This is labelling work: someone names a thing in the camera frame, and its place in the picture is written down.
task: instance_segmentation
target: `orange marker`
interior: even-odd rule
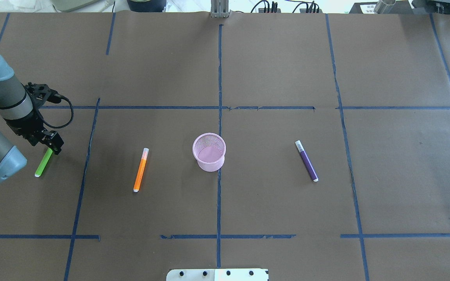
[[[140,190],[141,178],[143,177],[143,171],[145,170],[145,163],[147,162],[148,148],[143,149],[141,154],[140,166],[138,167],[138,172],[136,173],[136,180],[134,181],[133,192],[138,192]]]

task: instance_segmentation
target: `white bracket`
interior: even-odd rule
[[[170,270],[166,281],[268,281],[266,269]]]
[[[228,18],[229,15],[229,0],[211,0],[212,18]]]

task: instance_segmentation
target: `black rubber ring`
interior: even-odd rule
[[[21,103],[23,103],[23,101],[25,101],[26,98],[27,98],[27,92],[25,92],[25,95],[18,103],[15,103],[14,105],[11,105],[9,107],[0,107],[0,110],[9,110],[11,108],[18,107]]]

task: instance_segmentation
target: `marker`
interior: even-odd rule
[[[140,190],[141,178],[143,177],[143,171],[145,170],[145,163],[147,162],[148,148],[143,149],[141,154],[140,166],[138,167],[138,172],[136,173],[136,180],[134,181],[133,192],[138,192]]]
[[[314,182],[318,182],[318,176],[316,174],[316,170],[314,170],[314,166],[312,166],[312,163],[310,162],[309,156],[305,152],[305,149],[302,146],[302,142],[299,140],[295,142],[296,147],[298,148],[298,151],[300,152],[300,156],[303,159],[303,162],[305,163],[305,167],[307,167],[307,171],[309,171],[310,178]]]
[[[39,178],[43,174],[43,171],[45,170],[45,167],[48,164],[50,157],[52,157],[52,154],[53,150],[51,148],[48,148],[48,150],[45,153],[45,156],[43,156],[43,160],[41,160],[41,163],[37,167],[36,173],[34,173],[34,176],[36,178]]]

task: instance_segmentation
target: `pink basket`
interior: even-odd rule
[[[215,133],[204,133],[195,139],[192,152],[204,171],[218,171],[225,161],[227,146]]]

